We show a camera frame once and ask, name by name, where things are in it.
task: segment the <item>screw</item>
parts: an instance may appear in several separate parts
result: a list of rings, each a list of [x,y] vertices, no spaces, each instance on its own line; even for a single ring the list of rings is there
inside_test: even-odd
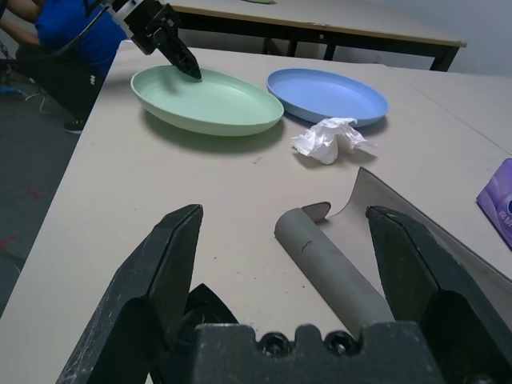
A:
[[[270,332],[262,337],[259,347],[266,356],[280,358],[291,351],[291,344],[284,334]]]
[[[476,374],[466,378],[464,384],[494,384],[494,380],[486,374]]]
[[[357,352],[357,345],[352,336],[342,330],[336,330],[335,332],[328,334],[323,344],[336,356],[341,356],[343,354],[352,356]]]

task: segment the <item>person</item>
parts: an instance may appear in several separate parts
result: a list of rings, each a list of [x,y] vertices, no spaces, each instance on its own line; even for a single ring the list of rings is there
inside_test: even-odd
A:
[[[5,15],[0,19],[0,29],[20,44],[14,68],[71,112],[75,120],[65,124],[68,132],[81,133],[125,33],[104,14],[62,56],[24,62],[62,48],[86,28],[101,7],[89,17],[82,0],[8,0],[7,9],[34,24],[37,31],[25,30]]]

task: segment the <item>blue plate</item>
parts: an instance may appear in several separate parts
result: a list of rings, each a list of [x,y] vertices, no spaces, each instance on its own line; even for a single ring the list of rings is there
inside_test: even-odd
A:
[[[266,86],[288,113],[308,122],[356,118],[354,127],[368,126],[390,108],[387,100],[366,84],[322,70],[277,70],[270,74]]]

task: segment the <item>black pants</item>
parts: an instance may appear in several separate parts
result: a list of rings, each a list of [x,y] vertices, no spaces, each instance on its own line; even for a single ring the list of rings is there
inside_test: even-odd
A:
[[[36,58],[44,54],[47,52],[40,46],[20,46],[16,58]],[[87,64],[68,58],[20,62],[15,70],[35,80],[77,120],[87,120],[104,80]]]

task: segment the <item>plate rim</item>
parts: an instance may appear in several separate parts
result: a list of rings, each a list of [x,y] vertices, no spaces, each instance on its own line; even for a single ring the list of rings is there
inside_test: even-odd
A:
[[[276,103],[280,105],[280,111],[281,111],[281,112],[280,112],[280,114],[279,114],[279,117],[278,117],[278,118],[272,118],[272,119],[270,119],[270,120],[265,120],[265,121],[259,122],[259,123],[257,123],[257,124],[254,124],[254,123],[249,124],[249,123],[243,123],[243,122],[242,122],[242,123],[212,122],[212,121],[210,121],[210,120],[204,120],[204,119],[200,119],[200,118],[191,118],[191,117],[189,117],[189,116],[185,116],[185,115],[183,115],[183,114],[177,114],[177,113],[175,113],[175,112],[173,112],[173,111],[163,109],[163,108],[161,108],[160,106],[157,106],[157,105],[153,104],[152,102],[150,102],[146,97],[143,97],[143,96],[142,96],[142,95],[141,95],[141,94],[140,94],[140,93],[135,89],[135,87],[134,87],[134,80],[135,80],[135,78],[136,78],[138,75],[140,75],[140,74],[142,74],[142,73],[144,73],[144,72],[146,72],[146,71],[148,71],[148,70],[155,70],[155,69],[157,69],[157,68],[164,68],[164,67],[175,68],[176,70],[178,70],[178,68],[176,68],[176,66],[173,66],[173,65],[152,66],[152,67],[150,67],[150,68],[145,68],[144,70],[140,70],[140,71],[139,71],[139,72],[137,72],[136,74],[133,74],[133,75],[132,75],[131,80],[130,80],[130,87],[131,87],[132,91],[135,93],[135,95],[136,95],[138,98],[140,98],[141,100],[144,100],[145,102],[148,102],[149,104],[151,104],[151,105],[152,105],[152,107],[154,107],[154,108],[156,108],[156,109],[158,109],[158,110],[160,110],[161,112],[164,112],[164,113],[166,113],[166,114],[172,114],[173,116],[176,116],[176,117],[179,117],[179,118],[186,118],[186,119],[189,119],[189,120],[192,120],[192,121],[195,121],[195,122],[200,122],[200,123],[202,123],[202,124],[212,124],[212,125],[216,125],[216,126],[232,126],[232,127],[242,126],[242,127],[244,127],[244,126],[259,126],[259,125],[265,125],[265,124],[270,124],[271,122],[276,121],[276,120],[277,120],[277,121],[279,121],[279,120],[282,118],[282,116],[284,115],[284,113],[285,113],[284,105],[281,103],[281,101],[280,101],[277,97],[275,97],[275,96],[274,96],[271,92],[269,92],[268,90],[267,90],[267,91],[265,91],[264,89],[260,88],[259,86],[255,85],[255,84],[253,84],[253,83],[251,83],[251,82],[248,82],[247,80],[244,80],[244,79],[242,79],[242,78],[239,78],[239,77],[237,77],[237,76],[232,76],[232,75],[227,74],[227,73],[225,73],[225,72],[222,72],[222,71],[220,71],[220,70],[212,70],[212,69],[210,69],[210,68],[201,68],[201,71],[207,70],[207,71],[209,71],[209,72],[215,72],[215,73],[218,73],[218,74],[222,74],[222,75],[224,75],[224,76],[228,76],[228,77],[230,77],[230,78],[234,78],[234,79],[236,79],[236,80],[238,80],[238,81],[240,81],[240,82],[243,82],[243,83],[245,83],[245,84],[247,84],[247,85],[249,85],[249,86],[251,86],[251,87],[257,88],[258,90],[260,90],[261,92],[265,93],[267,96],[269,96],[270,98],[272,98],[273,100],[275,100],[275,101],[276,101]]]
[[[357,120],[373,120],[373,119],[376,119],[376,118],[382,118],[382,117],[386,116],[389,113],[389,111],[390,111],[390,103],[387,101],[387,99],[384,97],[383,94],[381,94],[378,90],[376,90],[372,86],[369,86],[368,84],[366,84],[364,82],[361,82],[361,81],[357,80],[356,78],[350,78],[348,76],[344,76],[342,74],[337,74],[336,72],[330,72],[328,70],[315,70],[315,69],[311,69],[311,68],[292,67],[292,68],[281,68],[280,70],[275,70],[274,72],[269,74],[269,76],[266,78],[266,88],[269,90],[269,92],[272,93],[273,96],[275,96],[278,99],[283,100],[284,102],[290,104],[291,106],[293,106],[295,108],[299,108],[301,110],[304,110],[306,112],[311,112],[311,113],[314,113],[314,114],[324,115],[323,113],[316,112],[316,111],[311,110],[311,109],[307,109],[307,108],[305,108],[303,106],[299,106],[297,104],[289,102],[288,100],[285,100],[284,98],[281,98],[280,96],[278,96],[278,93],[275,92],[275,90],[272,88],[272,86],[270,85],[270,78],[272,76],[277,75],[277,74],[282,73],[282,72],[289,72],[289,71],[292,71],[292,70],[302,70],[302,71],[312,72],[312,73],[331,74],[331,75],[337,76],[339,78],[347,78],[347,79],[351,80],[352,82],[356,82],[356,83],[358,83],[358,84],[360,84],[360,85],[370,89],[371,91],[375,92],[386,103],[385,111],[382,114],[372,115],[370,117],[364,117],[364,118],[358,118],[356,116],[351,116],[352,118],[355,118]]]

